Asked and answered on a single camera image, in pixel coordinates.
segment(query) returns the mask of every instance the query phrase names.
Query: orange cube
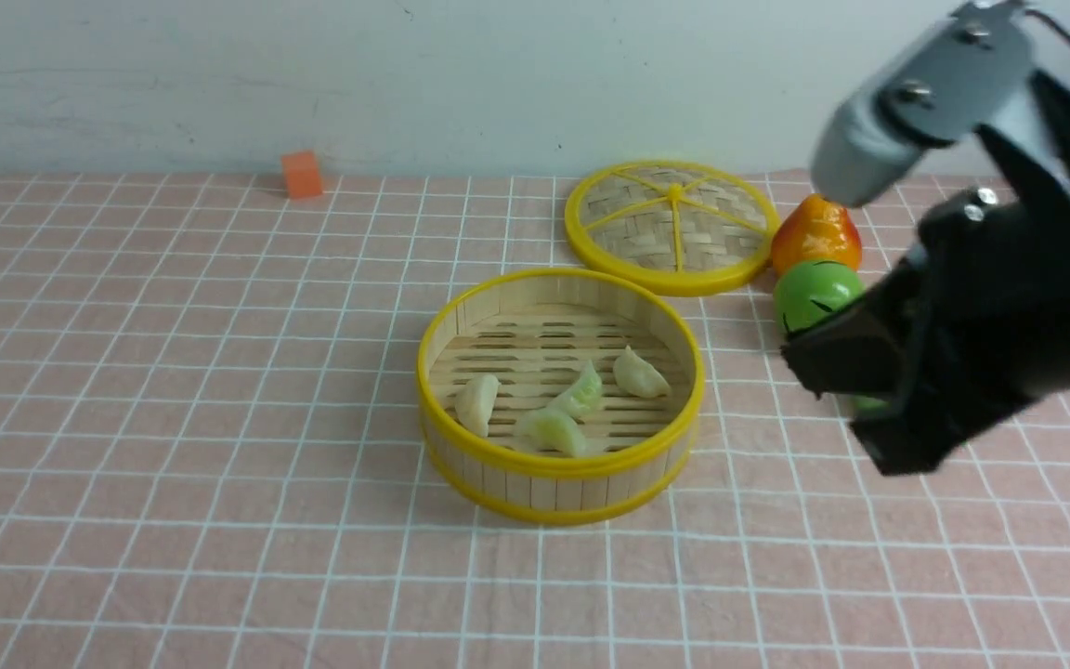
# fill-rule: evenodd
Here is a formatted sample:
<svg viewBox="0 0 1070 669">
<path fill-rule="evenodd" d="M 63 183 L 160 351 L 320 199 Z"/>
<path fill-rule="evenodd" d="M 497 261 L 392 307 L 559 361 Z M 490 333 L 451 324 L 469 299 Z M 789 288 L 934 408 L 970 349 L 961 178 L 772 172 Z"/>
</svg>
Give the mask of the orange cube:
<svg viewBox="0 0 1070 669">
<path fill-rule="evenodd" d="M 288 198 L 315 198 L 324 194 L 324 185 L 320 178 L 320 164 L 316 153 L 301 151 L 287 153 L 280 158 L 284 164 L 284 180 L 288 186 Z"/>
</svg>

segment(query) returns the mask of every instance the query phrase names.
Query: yellow rim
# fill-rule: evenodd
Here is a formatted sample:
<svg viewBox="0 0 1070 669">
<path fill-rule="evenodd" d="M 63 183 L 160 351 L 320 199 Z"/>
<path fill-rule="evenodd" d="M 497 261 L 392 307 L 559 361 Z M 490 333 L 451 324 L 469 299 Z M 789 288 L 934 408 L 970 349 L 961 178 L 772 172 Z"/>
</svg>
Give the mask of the yellow rim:
<svg viewBox="0 0 1070 669">
<path fill-rule="evenodd" d="M 612 174 L 632 179 L 636 182 L 642 181 L 641 179 L 631 178 L 631 174 L 622 173 L 624 170 L 637 168 L 638 166 L 667 166 L 667 168 L 706 173 L 706 177 L 684 185 L 684 192 L 687 192 L 689 187 L 698 185 L 698 183 L 712 179 L 722 179 L 742 187 L 743 191 L 746 191 L 750 195 L 750 198 L 754 199 L 754 202 L 759 204 L 765 215 L 765 230 L 762 231 L 764 241 L 759 250 L 754 255 L 744 259 L 744 261 L 724 268 L 724 270 L 698 272 L 645 270 L 645 268 L 624 261 L 624 259 L 616 258 L 607 253 L 602 247 L 595 244 L 592 237 L 588 235 L 585 226 L 581 225 L 581 215 L 578 213 L 581 211 L 581 199 L 592 189 L 592 186 L 597 185 L 602 179 L 612 177 Z M 689 202 L 689 204 L 697 207 L 696 202 Z M 675 212 L 674 202 L 672 203 L 672 212 Z M 678 215 L 673 217 L 675 221 L 676 254 L 679 254 L 679 217 Z M 734 223 L 743 225 L 745 228 L 758 229 L 756 226 L 751 226 L 746 222 L 734 221 Z M 756 187 L 749 185 L 749 183 L 734 177 L 734 174 L 722 172 L 721 170 L 710 168 L 710 166 L 688 164 L 688 162 L 679 161 L 636 161 L 620 166 L 611 166 L 611 168 L 598 171 L 592 174 L 592 177 L 584 179 L 572 191 L 572 195 L 568 196 L 568 203 L 565 206 L 564 213 L 564 226 L 568 237 L 568 244 L 572 246 L 572 250 L 576 250 L 578 258 L 592 268 L 592 270 L 602 271 L 606 274 L 618 276 L 620 278 L 627 278 L 633 284 L 648 288 L 652 292 L 659 293 L 659 295 L 679 298 L 714 295 L 714 293 L 732 291 L 732 289 L 739 288 L 740 285 L 748 284 L 770 261 L 770 240 L 774 233 L 776 233 L 778 225 L 780 225 L 778 212 L 774 208 L 774 204 L 770 203 L 770 200 L 765 198 L 765 195 L 756 189 Z M 676 258 L 676 265 L 679 265 L 681 262 L 683 262 L 683 258 Z"/>
<path fill-rule="evenodd" d="M 592 524 L 592 522 L 601 522 L 603 520 L 612 520 L 620 516 L 625 516 L 625 514 L 632 512 L 633 510 L 640 507 L 640 505 L 648 503 L 651 500 L 658 496 L 658 492 L 666 490 L 667 486 L 671 486 L 672 482 L 679 475 L 679 471 L 684 470 L 684 466 L 687 465 L 688 457 L 692 456 L 692 444 L 688 444 L 688 448 L 685 450 L 683 456 L 679 457 L 679 461 L 676 461 L 667 474 L 662 478 L 659 478 L 654 486 L 646 488 L 637 496 L 623 501 L 623 503 L 616 503 L 612 505 L 607 505 L 603 508 L 594 508 L 590 511 L 540 511 L 528 507 L 528 505 L 518 505 L 514 503 L 508 503 L 508 501 L 500 500 L 498 498 L 491 498 L 490 496 L 484 496 L 482 492 L 476 491 L 467 484 L 464 484 L 458 475 L 452 473 L 448 466 L 445 465 L 440 456 L 437 454 L 437 448 L 432 447 L 432 444 L 428 441 L 428 436 L 424 437 L 424 450 L 428 453 L 428 460 L 432 462 L 432 466 L 437 468 L 437 471 L 443 477 L 445 482 L 448 482 L 449 486 L 454 487 L 455 490 L 464 496 L 464 499 L 471 501 L 471 503 L 483 505 L 489 511 L 501 513 L 502 516 L 513 518 L 515 520 L 522 520 L 524 522 L 532 522 L 533 524 Z"/>
<path fill-rule="evenodd" d="M 684 337 L 688 343 L 688 350 L 692 352 L 692 365 L 696 368 L 696 380 L 692 383 L 692 391 L 689 394 L 687 404 L 684 405 L 683 410 L 679 410 L 679 414 L 672 420 L 667 427 L 663 427 L 661 431 L 657 435 L 648 438 L 648 440 L 642 441 L 641 444 L 636 444 L 628 448 L 621 450 L 621 452 L 612 454 L 602 454 L 598 457 L 590 458 L 579 458 L 579 460 L 568 460 L 568 458 L 555 458 L 555 457 L 539 457 L 535 454 L 521 454 L 513 452 L 513 450 L 504 448 L 498 444 L 493 444 L 492 441 L 484 440 L 482 437 L 473 435 L 467 428 L 462 427 L 461 424 L 455 422 L 450 415 L 448 415 L 445 410 L 437 401 L 437 397 L 432 392 L 432 386 L 428 383 L 428 365 L 427 365 L 427 351 L 430 346 L 432 346 L 432 338 L 434 337 L 434 332 L 437 332 L 437 326 L 441 322 L 445 321 L 450 314 L 457 309 L 461 302 L 470 300 L 473 295 L 478 292 L 489 291 L 502 284 L 509 284 L 511 280 L 521 280 L 523 278 L 535 278 L 536 276 L 587 276 L 587 278 L 593 278 L 597 280 L 603 280 L 603 283 L 620 285 L 620 287 L 628 289 L 628 291 L 633 291 L 640 293 L 646 300 L 653 302 L 655 306 L 666 310 L 668 317 L 671 317 L 672 324 L 678 328 L 679 332 L 683 332 Z M 416 359 L 416 380 L 419 390 L 419 406 L 422 411 L 428 415 L 428 419 L 432 421 L 437 429 L 450 444 L 456 445 L 462 452 L 471 454 L 473 458 L 478 461 L 487 462 L 493 467 L 499 467 L 502 469 L 508 469 L 510 471 L 521 471 L 521 473 L 526 475 L 538 475 L 538 477 L 547 478 L 592 478 L 599 477 L 599 475 L 610 475 L 616 473 L 616 471 L 622 471 L 629 469 L 631 467 L 637 467 L 642 465 L 643 461 L 654 460 L 659 453 L 663 450 L 671 447 L 671 444 L 678 439 L 681 435 L 684 435 L 685 429 L 696 422 L 698 416 L 701 414 L 701 402 L 704 401 L 704 365 L 701 361 L 701 347 L 697 346 L 696 337 L 692 336 L 692 330 L 689 329 L 687 322 L 684 322 L 683 318 L 675 313 L 675 309 L 671 308 L 662 298 L 655 295 L 654 292 L 648 291 L 641 287 L 640 285 L 631 283 L 624 278 L 617 278 L 616 276 L 611 276 L 608 274 L 602 274 L 598 271 L 590 270 L 579 270 L 579 268 L 547 268 L 547 270 L 528 270 L 528 271 L 517 271 L 513 274 L 504 274 L 502 276 L 496 276 L 487 280 L 485 284 L 477 285 L 476 288 L 470 289 L 462 293 L 457 300 L 449 302 L 445 305 L 445 308 L 440 309 L 440 314 L 437 314 L 432 318 L 432 323 L 428 325 L 428 330 L 424 333 L 424 339 L 419 340 L 419 354 Z"/>
</svg>

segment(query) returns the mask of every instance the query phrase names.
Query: screw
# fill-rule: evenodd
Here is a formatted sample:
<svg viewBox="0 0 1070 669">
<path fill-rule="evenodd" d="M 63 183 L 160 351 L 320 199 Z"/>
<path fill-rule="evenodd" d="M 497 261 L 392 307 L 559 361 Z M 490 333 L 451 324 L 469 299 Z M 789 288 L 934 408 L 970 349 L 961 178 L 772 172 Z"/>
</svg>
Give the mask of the screw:
<svg viewBox="0 0 1070 669">
<path fill-rule="evenodd" d="M 994 194 L 993 187 L 977 187 L 976 199 L 981 204 L 992 208 L 997 203 L 997 194 Z"/>
<path fill-rule="evenodd" d="M 961 29 L 961 41 L 965 44 L 980 44 L 985 41 L 990 35 L 989 29 L 984 25 L 978 21 L 968 21 Z"/>
<path fill-rule="evenodd" d="M 931 88 L 923 81 L 910 79 L 899 85 L 898 97 L 900 102 L 927 102 L 931 98 Z"/>
</svg>

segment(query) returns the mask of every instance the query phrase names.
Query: white dumpling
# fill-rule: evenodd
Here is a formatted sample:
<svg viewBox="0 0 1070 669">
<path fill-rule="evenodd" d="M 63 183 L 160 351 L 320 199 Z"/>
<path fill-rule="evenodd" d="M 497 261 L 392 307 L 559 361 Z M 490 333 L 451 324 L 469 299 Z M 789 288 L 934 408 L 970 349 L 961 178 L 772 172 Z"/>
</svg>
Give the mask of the white dumpling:
<svg viewBox="0 0 1070 669">
<path fill-rule="evenodd" d="M 489 415 L 493 414 L 493 402 L 498 399 L 498 386 L 501 382 L 492 374 L 483 374 L 472 378 L 457 393 L 457 420 L 472 434 L 487 438 L 489 436 Z"/>
<path fill-rule="evenodd" d="M 594 456 L 588 440 L 576 420 L 560 408 L 547 406 L 529 411 L 515 424 L 515 436 L 534 452 L 556 450 L 572 457 Z"/>
<path fill-rule="evenodd" d="M 655 365 L 642 360 L 630 347 L 613 361 L 613 381 L 624 393 L 637 398 L 661 398 L 672 391 Z"/>
</svg>

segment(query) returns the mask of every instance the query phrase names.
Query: white wall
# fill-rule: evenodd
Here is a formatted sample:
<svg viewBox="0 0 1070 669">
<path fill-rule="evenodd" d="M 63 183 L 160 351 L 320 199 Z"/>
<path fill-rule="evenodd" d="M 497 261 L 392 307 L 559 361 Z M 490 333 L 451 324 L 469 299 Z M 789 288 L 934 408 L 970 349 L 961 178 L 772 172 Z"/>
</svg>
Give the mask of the white wall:
<svg viewBox="0 0 1070 669">
<path fill-rule="evenodd" d="M 300 148 L 349 172 L 802 166 L 957 1 L 0 0 L 0 170 L 273 170 Z"/>
</svg>

